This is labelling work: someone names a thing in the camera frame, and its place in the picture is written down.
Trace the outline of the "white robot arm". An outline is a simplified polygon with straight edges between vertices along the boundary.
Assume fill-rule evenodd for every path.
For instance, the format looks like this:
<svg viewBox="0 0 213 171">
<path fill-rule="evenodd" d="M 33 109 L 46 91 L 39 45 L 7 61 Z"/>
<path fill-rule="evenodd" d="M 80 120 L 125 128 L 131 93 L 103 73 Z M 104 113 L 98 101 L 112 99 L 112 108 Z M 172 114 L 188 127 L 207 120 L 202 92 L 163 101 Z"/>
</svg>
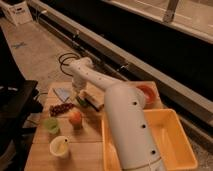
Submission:
<svg viewBox="0 0 213 171">
<path fill-rule="evenodd" d="M 74 60 L 69 67 L 78 90 L 89 81 L 105 92 L 104 109 L 122 171 L 167 171 L 144 116 L 144 93 L 95 71 L 89 57 Z"/>
</svg>

